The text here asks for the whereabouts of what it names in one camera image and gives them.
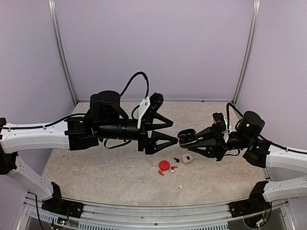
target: red object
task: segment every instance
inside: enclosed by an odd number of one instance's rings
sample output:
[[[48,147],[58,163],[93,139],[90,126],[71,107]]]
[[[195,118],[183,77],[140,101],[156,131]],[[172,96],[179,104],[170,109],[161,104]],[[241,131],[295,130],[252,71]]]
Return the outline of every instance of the red object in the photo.
[[[171,165],[169,164],[168,161],[161,161],[161,162],[159,163],[159,168],[160,168],[162,171],[169,170],[170,167],[171,167]]]

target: beige surface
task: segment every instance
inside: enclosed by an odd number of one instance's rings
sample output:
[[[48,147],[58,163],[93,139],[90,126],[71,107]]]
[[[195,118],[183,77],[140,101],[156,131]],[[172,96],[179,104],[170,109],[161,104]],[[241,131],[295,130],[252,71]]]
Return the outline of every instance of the beige surface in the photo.
[[[129,114],[136,102],[121,106]],[[86,112],[88,103],[79,103],[74,112]],[[158,111],[174,121],[160,132],[177,136],[186,128],[197,132],[212,125],[214,112],[225,113],[225,103],[164,102]],[[232,125],[237,118],[231,113]],[[122,143],[110,140],[108,145]],[[222,161],[192,153],[194,162],[176,164],[189,151],[179,145],[154,155],[137,151],[137,142],[107,150],[101,144],[82,151],[54,150],[44,176],[56,182],[64,197],[117,205],[181,206],[231,201],[248,197],[255,183],[264,180],[261,169],[249,165],[242,157],[226,156]],[[168,160],[177,165],[175,174],[158,174],[158,164]],[[182,190],[175,187],[182,185]]]

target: cable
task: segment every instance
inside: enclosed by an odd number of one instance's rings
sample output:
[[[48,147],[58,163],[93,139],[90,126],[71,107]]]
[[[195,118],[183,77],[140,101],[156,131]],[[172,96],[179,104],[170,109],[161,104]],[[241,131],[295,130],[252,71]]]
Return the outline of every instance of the cable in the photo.
[[[146,94],[145,94],[145,98],[148,97],[148,93],[149,93],[149,81],[148,81],[148,77],[146,75],[146,73],[144,72],[137,72],[135,73],[131,78],[130,80],[128,81],[127,85],[125,86],[125,88],[123,89],[123,91],[121,92],[120,96],[124,95],[125,91],[127,90],[127,88],[129,87],[130,83],[132,82],[132,80],[138,76],[138,75],[143,75],[143,77],[145,78],[146,80],[146,84],[147,84],[147,89],[146,89]]]
[[[134,112],[140,107],[140,105],[137,105],[131,112],[131,117],[133,120],[137,121],[138,119],[134,117]]]
[[[234,156],[234,157],[236,157],[236,156],[240,155],[240,152],[241,152],[241,150],[238,149],[238,154],[236,154],[236,155],[234,155],[234,154],[226,154],[224,156]]]
[[[266,225],[266,223],[268,223],[269,220],[270,220],[270,218],[271,218],[271,214],[272,214],[272,202],[270,202],[270,205],[271,205],[271,207],[270,207],[269,216],[268,216],[268,218],[266,219],[266,221],[265,221],[260,227],[263,227],[264,225]]]
[[[228,124],[227,124],[227,129],[229,129],[229,123],[230,123],[229,107],[232,107],[241,117],[243,117],[243,114],[242,114],[232,103],[227,103],[227,105],[226,105],[227,123],[228,123]],[[241,120],[242,120],[242,119],[240,119],[240,120],[237,122],[237,124],[236,124],[236,130],[237,130],[237,127],[238,127],[238,125],[240,124]],[[264,138],[263,135],[259,135],[259,137],[260,137],[262,140],[264,140],[264,141],[270,143],[271,145],[274,145],[274,146],[276,146],[276,147],[278,147],[278,148],[280,148],[280,149],[282,149],[282,150],[289,151],[289,152],[295,152],[295,153],[301,153],[301,154],[307,154],[307,152],[304,152],[304,151],[298,151],[298,150],[294,150],[294,149],[288,149],[288,148],[285,147],[285,146],[276,144],[276,143],[274,143],[274,142],[272,142],[272,141],[270,141],[270,140]]]
[[[38,212],[38,204],[37,204],[37,195],[36,194],[35,194],[35,204],[36,204],[36,211],[37,211],[37,218],[38,218],[39,225],[42,228],[42,230],[45,230],[42,222],[40,221],[39,212]]]
[[[122,147],[122,146],[128,145],[128,144],[130,144],[130,143],[132,142],[132,140],[128,140],[128,141],[126,141],[126,142],[124,142],[124,143],[122,143],[122,144],[115,145],[115,146],[112,146],[112,147],[107,147],[107,146],[106,146],[106,143],[107,143],[108,140],[109,140],[109,139],[105,139],[105,141],[104,141],[104,147],[105,147],[106,149],[108,149],[108,150],[112,150],[112,149],[115,149],[115,148],[118,148],[118,147]]]
[[[232,107],[241,117],[243,117],[243,114],[235,107],[232,103],[227,103],[226,105],[226,114],[227,114],[227,129],[229,129],[230,124],[230,113],[229,113],[229,107]]]
[[[9,127],[0,127],[0,129],[12,129],[12,130],[16,130],[16,129],[46,128],[46,127],[53,126],[53,125],[55,125],[55,124],[57,124],[57,123],[59,123],[59,122],[65,120],[65,119],[67,119],[67,118],[70,118],[70,117],[72,117],[72,116],[80,116],[80,115],[86,115],[86,114],[71,114],[71,115],[68,115],[68,116],[66,116],[66,117],[63,117],[63,118],[61,118],[61,119],[59,119],[59,120],[57,120],[57,121],[55,121],[55,122],[49,123],[49,124],[47,124],[47,125],[45,125],[45,126],[11,127],[11,128],[9,128]]]

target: purple backdrop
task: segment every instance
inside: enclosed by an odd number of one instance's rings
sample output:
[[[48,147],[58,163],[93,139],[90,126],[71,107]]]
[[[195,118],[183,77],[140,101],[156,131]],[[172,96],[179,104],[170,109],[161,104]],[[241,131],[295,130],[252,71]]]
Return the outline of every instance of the purple backdrop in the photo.
[[[10,123],[37,123],[69,114],[73,104],[55,45],[48,2],[4,1],[0,20],[0,117]],[[20,155],[41,173],[50,150]],[[1,229],[13,229],[26,192],[14,180],[0,176]]]
[[[79,100],[144,71],[151,93],[172,100],[232,100],[253,0],[57,1],[59,25]],[[124,99],[139,100],[135,80]]]
[[[262,1],[255,43],[243,90],[242,111],[257,112],[266,125],[264,137],[307,150],[307,2]],[[270,170],[274,180],[301,176]],[[306,229],[307,198],[290,200],[299,229]]]

